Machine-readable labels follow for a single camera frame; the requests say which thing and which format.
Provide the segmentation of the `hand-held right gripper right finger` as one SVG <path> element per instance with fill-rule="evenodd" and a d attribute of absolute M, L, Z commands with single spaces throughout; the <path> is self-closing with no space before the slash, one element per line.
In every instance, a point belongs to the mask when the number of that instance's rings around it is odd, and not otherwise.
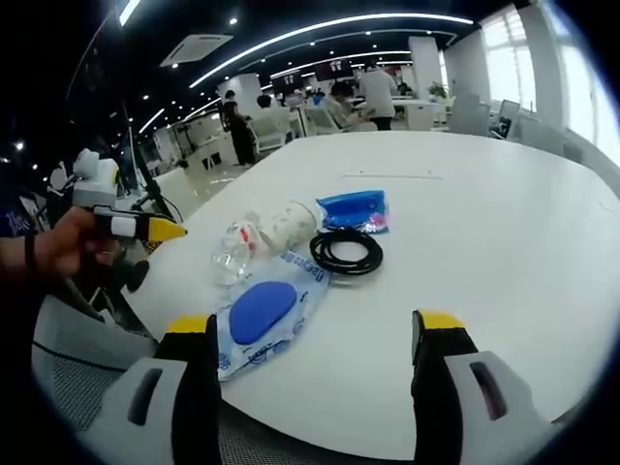
<path fill-rule="evenodd" d="M 412 315 L 416 461 L 528 461 L 559 431 L 529 385 L 453 315 Z"/>

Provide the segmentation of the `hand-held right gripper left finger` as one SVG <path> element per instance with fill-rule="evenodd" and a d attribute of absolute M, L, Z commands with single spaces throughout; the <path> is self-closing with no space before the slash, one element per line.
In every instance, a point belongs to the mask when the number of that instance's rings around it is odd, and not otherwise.
<path fill-rule="evenodd" d="M 104 464 L 220 464 L 217 318 L 176 321 L 152 357 L 105 392 L 94 420 Z"/>

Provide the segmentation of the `person's left hand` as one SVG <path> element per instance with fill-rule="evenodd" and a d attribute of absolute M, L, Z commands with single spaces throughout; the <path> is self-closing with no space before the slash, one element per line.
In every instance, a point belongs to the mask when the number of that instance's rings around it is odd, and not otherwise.
<path fill-rule="evenodd" d="M 92 212 L 74 206 L 51 230 L 35 236 L 33 253 L 40 275 L 70 277 L 80 270 L 83 261 L 112 265 L 120 244 L 97 227 Z"/>

